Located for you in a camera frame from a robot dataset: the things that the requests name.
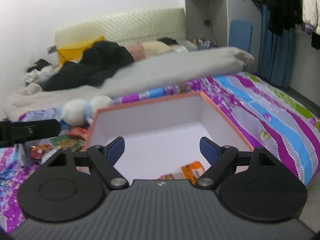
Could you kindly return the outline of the white puffer jacket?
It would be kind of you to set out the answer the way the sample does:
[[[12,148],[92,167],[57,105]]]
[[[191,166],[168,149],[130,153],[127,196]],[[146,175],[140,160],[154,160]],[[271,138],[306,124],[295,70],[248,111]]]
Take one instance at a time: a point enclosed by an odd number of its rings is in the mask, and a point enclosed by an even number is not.
[[[308,32],[319,35],[319,0],[303,0],[303,23]]]

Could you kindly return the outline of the green fried snack bag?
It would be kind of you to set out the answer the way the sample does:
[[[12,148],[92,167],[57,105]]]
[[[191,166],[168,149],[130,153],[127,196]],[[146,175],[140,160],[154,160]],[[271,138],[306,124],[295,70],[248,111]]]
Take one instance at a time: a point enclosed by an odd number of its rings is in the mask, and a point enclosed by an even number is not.
[[[83,141],[74,139],[66,134],[50,138],[49,141],[53,148],[57,150],[69,148],[72,152],[80,150],[84,145]]]

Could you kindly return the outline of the blue chair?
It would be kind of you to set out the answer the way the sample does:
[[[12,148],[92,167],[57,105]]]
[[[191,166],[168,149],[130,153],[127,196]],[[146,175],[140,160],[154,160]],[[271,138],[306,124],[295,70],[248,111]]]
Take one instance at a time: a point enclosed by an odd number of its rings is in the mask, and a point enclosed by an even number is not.
[[[229,26],[228,46],[250,52],[253,26],[249,21],[233,20]]]

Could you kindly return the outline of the grey bedside cabinet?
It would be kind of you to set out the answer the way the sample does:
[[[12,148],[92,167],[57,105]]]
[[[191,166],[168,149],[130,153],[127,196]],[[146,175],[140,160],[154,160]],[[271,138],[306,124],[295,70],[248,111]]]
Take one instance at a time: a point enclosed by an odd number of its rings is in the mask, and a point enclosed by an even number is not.
[[[250,52],[258,56],[261,39],[261,12],[253,0],[185,0],[187,36],[203,36],[220,46],[229,45],[233,21],[248,21],[253,32]]]

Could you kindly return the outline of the orange snack packet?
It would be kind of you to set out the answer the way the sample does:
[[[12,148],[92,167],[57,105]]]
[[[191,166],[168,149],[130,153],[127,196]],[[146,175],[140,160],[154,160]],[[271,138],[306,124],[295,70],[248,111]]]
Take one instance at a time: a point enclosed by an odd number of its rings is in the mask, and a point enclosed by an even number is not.
[[[182,177],[191,181],[193,185],[195,185],[196,181],[204,174],[204,172],[205,169],[199,161],[195,161],[181,167]]]

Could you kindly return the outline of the small red snack packet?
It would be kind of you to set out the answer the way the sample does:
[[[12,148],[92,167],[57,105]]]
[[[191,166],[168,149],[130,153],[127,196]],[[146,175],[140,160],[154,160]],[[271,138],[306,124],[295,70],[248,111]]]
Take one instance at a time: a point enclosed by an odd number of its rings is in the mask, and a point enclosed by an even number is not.
[[[41,160],[43,155],[52,150],[49,144],[38,144],[30,146],[30,158],[33,160]]]

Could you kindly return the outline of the black hanging coat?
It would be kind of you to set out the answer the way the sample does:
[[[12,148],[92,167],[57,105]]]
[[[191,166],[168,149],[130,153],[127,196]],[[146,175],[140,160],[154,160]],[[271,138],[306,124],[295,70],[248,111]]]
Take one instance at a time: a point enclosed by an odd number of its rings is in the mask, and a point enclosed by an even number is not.
[[[301,22],[301,0],[266,0],[270,18],[268,29],[277,36]]]

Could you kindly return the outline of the pink cardboard box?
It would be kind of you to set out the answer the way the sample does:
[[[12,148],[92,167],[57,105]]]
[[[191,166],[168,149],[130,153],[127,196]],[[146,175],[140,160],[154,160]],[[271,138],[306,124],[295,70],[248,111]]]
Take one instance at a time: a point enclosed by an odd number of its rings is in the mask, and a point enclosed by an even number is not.
[[[157,179],[193,161],[208,169],[210,164],[200,153],[202,137],[220,146],[253,150],[245,136],[203,92],[102,108],[88,130],[84,148],[105,146],[117,137],[124,138],[125,151],[115,168],[129,182]]]

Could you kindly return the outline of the yellow pillow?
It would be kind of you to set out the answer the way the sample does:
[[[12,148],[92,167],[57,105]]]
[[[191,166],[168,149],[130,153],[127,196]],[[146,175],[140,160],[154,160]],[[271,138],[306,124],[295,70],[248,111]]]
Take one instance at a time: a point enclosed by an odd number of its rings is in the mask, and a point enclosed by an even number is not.
[[[78,61],[81,59],[83,52],[93,46],[96,42],[104,41],[103,36],[97,38],[68,44],[64,47],[58,48],[59,64],[63,65],[67,61]]]

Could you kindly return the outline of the white blue plush toy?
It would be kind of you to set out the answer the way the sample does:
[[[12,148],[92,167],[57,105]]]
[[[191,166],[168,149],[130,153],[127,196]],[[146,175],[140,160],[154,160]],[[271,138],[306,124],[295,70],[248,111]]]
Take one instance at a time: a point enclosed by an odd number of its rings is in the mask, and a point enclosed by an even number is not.
[[[84,126],[93,120],[97,110],[113,105],[108,96],[96,96],[92,100],[74,99],[67,102],[61,113],[62,120],[71,127]]]

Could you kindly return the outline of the purple floral bedsheet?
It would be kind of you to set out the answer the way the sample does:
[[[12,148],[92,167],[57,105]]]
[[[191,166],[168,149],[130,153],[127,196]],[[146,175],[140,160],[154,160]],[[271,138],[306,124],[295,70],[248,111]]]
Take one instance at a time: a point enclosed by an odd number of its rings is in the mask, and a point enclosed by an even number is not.
[[[319,171],[319,118],[295,99],[247,72],[201,77],[115,99],[124,104],[187,92],[204,92],[253,147],[264,146],[305,185]],[[60,119],[59,108],[28,111],[19,121]],[[22,167],[17,146],[1,148],[1,228],[24,221],[16,195],[37,166]]]

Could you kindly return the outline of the grey blanket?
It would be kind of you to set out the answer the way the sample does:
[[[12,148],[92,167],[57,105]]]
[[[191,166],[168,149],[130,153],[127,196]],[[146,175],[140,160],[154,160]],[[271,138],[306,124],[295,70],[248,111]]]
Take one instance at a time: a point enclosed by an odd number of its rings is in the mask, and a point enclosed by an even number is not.
[[[16,121],[27,111],[61,107],[73,99],[91,100],[100,95],[116,98],[198,77],[237,73],[254,65],[254,56],[236,47],[167,53],[118,70],[99,88],[81,86],[44,92],[39,85],[31,84],[8,97],[4,113],[10,120]]]

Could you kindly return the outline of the cream quilted headboard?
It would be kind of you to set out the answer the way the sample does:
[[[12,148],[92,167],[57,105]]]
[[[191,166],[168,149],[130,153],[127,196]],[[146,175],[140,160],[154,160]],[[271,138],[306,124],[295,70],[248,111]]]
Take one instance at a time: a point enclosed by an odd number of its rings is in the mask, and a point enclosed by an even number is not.
[[[149,9],[107,15],[55,32],[57,48],[103,36],[118,44],[152,41],[161,37],[184,40],[187,36],[183,8]]]

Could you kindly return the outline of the red tofu snack bag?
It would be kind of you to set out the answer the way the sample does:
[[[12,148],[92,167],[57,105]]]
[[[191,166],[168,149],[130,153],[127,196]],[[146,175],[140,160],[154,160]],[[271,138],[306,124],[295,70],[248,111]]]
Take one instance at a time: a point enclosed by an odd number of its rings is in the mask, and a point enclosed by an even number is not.
[[[81,128],[81,127],[72,127],[68,132],[67,135],[81,140],[87,140],[88,138],[88,130]]]

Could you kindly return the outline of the black clothing pile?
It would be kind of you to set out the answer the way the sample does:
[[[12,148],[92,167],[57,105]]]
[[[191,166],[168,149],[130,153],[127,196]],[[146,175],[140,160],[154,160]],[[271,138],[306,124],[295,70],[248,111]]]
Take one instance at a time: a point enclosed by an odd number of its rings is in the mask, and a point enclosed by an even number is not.
[[[132,63],[134,58],[125,47],[110,41],[96,42],[84,51],[78,63],[67,61],[42,89],[49,92],[81,86],[100,87],[119,69]]]

